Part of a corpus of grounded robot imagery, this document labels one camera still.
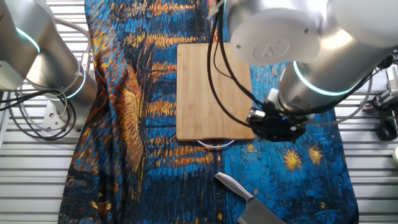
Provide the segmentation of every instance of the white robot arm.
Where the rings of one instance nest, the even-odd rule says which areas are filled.
[[[396,9],[395,0],[226,1],[238,58],[251,65],[289,62],[263,116],[251,111],[247,122],[267,127],[268,140],[295,141],[308,115],[332,109],[397,49]]]
[[[45,0],[0,0],[0,88],[14,90],[29,78],[39,90],[62,91],[83,126],[97,92],[84,66],[90,64],[90,44],[82,65],[58,34],[55,20]],[[46,97],[58,113],[64,110],[55,95]]]

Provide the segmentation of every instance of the wooden cutting board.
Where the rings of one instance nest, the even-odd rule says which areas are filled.
[[[254,134],[226,115],[211,93],[207,75],[208,44],[180,44],[177,47],[177,139],[192,141],[201,139],[252,140]],[[211,74],[221,102],[241,121],[245,121],[252,106],[235,82],[217,72],[211,54]],[[249,65],[239,61],[230,44],[225,51],[232,71],[239,82],[251,90]],[[217,67],[227,73],[221,51],[216,56]]]

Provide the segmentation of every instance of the van gogh print cloth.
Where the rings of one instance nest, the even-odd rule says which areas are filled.
[[[308,127],[295,144],[255,139],[222,151],[176,140],[177,45],[210,41],[210,1],[86,0],[98,97],[59,223],[236,223],[245,201],[213,178],[219,171],[287,223],[358,222],[336,126]],[[284,67],[251,67],[260,100]]]

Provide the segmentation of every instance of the metal rack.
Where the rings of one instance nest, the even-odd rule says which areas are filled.
[[[56,17],[87,29],[84,1],[47,0]],[[61,36],[80,59],[86,39],[77,31],[57,26]],[[364,98],[359,90],[336,107],[338,119],[349,115]],[[373,94],[386,89],[385,74],[374,79]],[[29,114],[42,123],[47,99],[36,97],[26,103]],[[17,108],[14,113],[23,124]],[[398,224],[398,164],[392,150],[398,140],[380,142],[369,130],[378,119],[359,113],[342,123],[346,161],[358,199],[360,222]],[[0,224],[53,224],[58,220],[68,167],[78,138],[55,142],[32,139],[20,132],[6,116],[0,138]]]

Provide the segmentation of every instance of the glowing blue ring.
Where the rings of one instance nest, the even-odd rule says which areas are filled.
[[[40,47],[36,43],[36,41],[33,38],[31,38],[29,35],[27,35],[24,31],[20,30],[20,28],[18,28],[18,27],[16,27],[16,28],[17,28],[17,31],[18,31],[18,33],[20,35],[23,35],[27,40],[29,40],[36,47],[37,53],[39,54],[40,53]]]
[[[72,93],[71,95],[67,96],[67,98],[70,99],[70,98],[74,97],[78,92],[80,92],[80,90],[81,90],[81,89],[83,88],[83,86],[85,85],[85,82],[86,82],[86,71],[84,71],[84,69],[83,69],[83,81],[82,81],[82,83],[81,83],[79,89],[77,89],[77,90],[76,90],[74,93]],[[49,98],[49,97],[47,97],[47,99],[49,99],[49,100],[60,100],[60,99],[53,99],[53,98]]]
[[[352,87],[349,90],[341,91],[341,92],[330,92],[330,91],[322,90],[322,89],[316,87],[315,85],[312,85],[307,79],[304,78],[303,74],[299,70],[299,67],[297,66],[297,62],[296,61],[293,62],[293,67],[294,67],[294,71],[296,72],[296,75],[301,80],[301,82],[303,82],[311,90],[313,90],[313,91],[315,91],[317,93],[320,93],[322,95],[325,95],[325,96],[341,96],[341,95],[347,94],[349,91],[351,91],[354,88],[354,87]]]

